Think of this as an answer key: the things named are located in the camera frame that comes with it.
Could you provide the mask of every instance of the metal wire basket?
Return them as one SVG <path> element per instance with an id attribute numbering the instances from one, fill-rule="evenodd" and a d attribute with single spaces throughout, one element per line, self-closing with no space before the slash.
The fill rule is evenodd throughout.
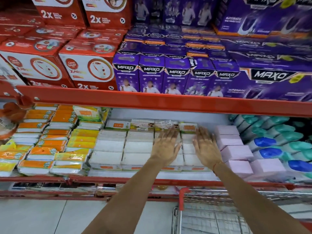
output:
<path id="1" fill-rule="evenodd" d="M 273 202 L 312 203 L 311 192 L 288 190 L 259 191 Z M 179 207 L 172 217 L 171 234 L 249 234 L 252 233 L 236 209 L 227 190 L 182 188 Z"/>

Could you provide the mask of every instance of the hand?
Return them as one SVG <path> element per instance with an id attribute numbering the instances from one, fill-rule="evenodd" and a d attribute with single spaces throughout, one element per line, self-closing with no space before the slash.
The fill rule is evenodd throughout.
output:
<path id="1" fill-rule="evenodd" d="M 222 157 L 214 135 L 210 135 L 206 128 L 200 127 L 196 131 L 196 138 L 193 140 L 196 155 L 201 163 L 210 170 L 217 163 L 222 162 Z"/>
<path id="2" fill-rule="evenodd" d="M 155 140 L 149 160 L 159 162 L 162 168 L 169 166 L 175 160 L 181 148 L 181 143 L 174 146 L 178 134 L 179 131 L 175 130 L 175 127 L 162 131 L 159 137 Z"/>

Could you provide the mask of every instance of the shopping cart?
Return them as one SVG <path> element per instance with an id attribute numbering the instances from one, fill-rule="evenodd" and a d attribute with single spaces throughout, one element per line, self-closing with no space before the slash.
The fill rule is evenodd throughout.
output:
<path id="1" fill-rule="evenodd" d="M 278 204 L 312 203 L 312 192 L 258 191 Z M 225 189 L 182 188 L 174 208 L 171 234 L 251 234 Z"/>

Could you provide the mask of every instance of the blue bottle cap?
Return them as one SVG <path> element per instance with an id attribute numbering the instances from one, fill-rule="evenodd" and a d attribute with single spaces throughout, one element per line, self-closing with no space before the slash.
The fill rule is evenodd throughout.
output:
<path id="1" fill-rule="evenodd" d="M 309 173 L 312 172 L 312 164 L 301 160 L 290 160 L 288 165 L 291 169 L 299 172 Z"/>
<path id="2" fill-rule="evenodd" d="M 270 147 L 276 145 L 276 140 L 267 137 L 259 137 L 254 139 L 255 145 L 258 147 Z"/>
<path id="3" fill-rule="evenodd" d="M 279 148 L 264 148 L 259 150 L 260 155 L 263 158 L 276 158 L 283 154 L 283 151 Z"/>

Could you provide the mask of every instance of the red thread bracelet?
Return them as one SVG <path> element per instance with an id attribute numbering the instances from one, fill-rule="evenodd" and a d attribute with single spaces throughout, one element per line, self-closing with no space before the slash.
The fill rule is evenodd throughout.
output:
<path id="1" fill-rule="evenodd" d="M 213 165 L 213 173 L 216 175 L 216 173 L 214 172 L 214 168 L 215 168 L 215 166 L 217 165 L 217 164 L 220 164 L 220 163 L 224 163 L 224 162 L 218 162 L 218 163 L 215 163 L 214 165 Z"/>

